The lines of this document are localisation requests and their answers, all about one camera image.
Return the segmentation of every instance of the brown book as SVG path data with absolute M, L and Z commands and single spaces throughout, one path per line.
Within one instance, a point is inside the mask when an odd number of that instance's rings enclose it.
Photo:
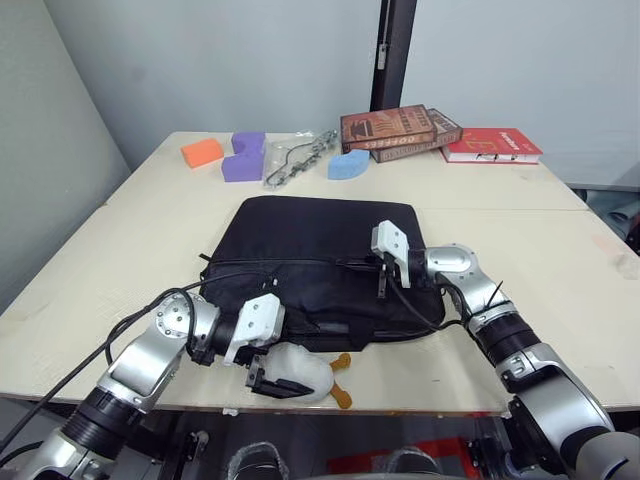
M 378 163 L 397 160 L 398 158 L 408 157 L 416 153 L 426 152 L 434 148 L 444 147 L 453 142 L 457 142 L 462 138 L 462 128 L 453 120 L 445 117 L 435 108 L 427 110 L 429 117 L 436 126 L 436 138 L 431 142 L 420 143 L 416 145 L 403 145 L 400 147 L 385 148 L 381 150 L 371 151 L 371 155 Z
M 343 153 L 432 142 L 436 135 L 424 105 L 345 115 L 340 124 Z

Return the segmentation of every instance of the gray wall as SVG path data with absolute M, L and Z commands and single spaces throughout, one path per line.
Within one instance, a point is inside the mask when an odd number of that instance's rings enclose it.
M 289 132 L 367 111 L 380 0 L 47 0 L 125 159 L 176 130 Z
M 0 312 L 128 174 L 43 2 L 0 1 Z
M 577 185 L 640 186 L 638 0 L 419 0 L 402 95 L 517 127 Z

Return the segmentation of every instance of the book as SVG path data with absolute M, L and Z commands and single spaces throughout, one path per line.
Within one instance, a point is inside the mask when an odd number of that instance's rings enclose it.
M 442 152 L 452 163 L 538 163 L 542 155 L 517 128 L 465 128 Z
M 462 138 L 462 128 L 450 118 L 447 118 L 435 108 L 427 109 L 427 114 L 436 127 L 436 138 L 431 142 L 402 145 L 400 147 L 372 150 L 371 155 L 378 163 L 389 162 L 399 158 L 415 155 L 439 148 Z
M 340 125 L 343 153 L 432 142 L 436 136 L 424 105 L 345 115 Z

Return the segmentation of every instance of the black bag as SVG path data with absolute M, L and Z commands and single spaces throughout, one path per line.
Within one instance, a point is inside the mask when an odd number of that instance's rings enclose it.
M 391 220 L 412 250 L 424 250 L 418 219 L 409 205 L 387 202 L 262 196 L 236 213 L 201 278 L 247 274 L 201 288 L 223 312 L 274 293 L 285 306 L 281 340 L 311 351 L 359 351 L 369 342 L 417 338 L 430 333 L 391 288 L 378 299 L 382 261 L 371 252 L 371 231 Z M 409 301 L 439 324 L 439 290 L 414 286 Z

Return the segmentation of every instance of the white table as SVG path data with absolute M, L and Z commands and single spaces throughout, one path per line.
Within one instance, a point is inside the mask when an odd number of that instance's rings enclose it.
M 204 266 L 197 254 L 214 250 L 242 200 L 269 193 L 257 183 L 225 184 L 219 163 L 190 170 L 179 147 L 207 136 L 231 152 L 228 134 L 171 135 L 0 317 L 0 364 L 9 366 L 0 394 L 43 395 L 117 320 L 196 280 Z M 640 260 L 544 166 L 447 165 L 420 155 L 343 182 L 324 179 L 325 168 L 277 193 L 411 203 L 425 242 L 473 246 L 525 320 L 607 407 L 640 406 Z M 134 326 L 116 351 L 146 325 Z M 508 398 L 458 327 L 352 356 L 337 379 L 354 411 L 499 412 Z M 59 398 L 83 399 L 105 366 L 94 361 Z M 185 357 L 160 406 L 337 408 L 331 398 L 302 407 L 254 395 L 245 377 L 240 367 L 199 367 Z

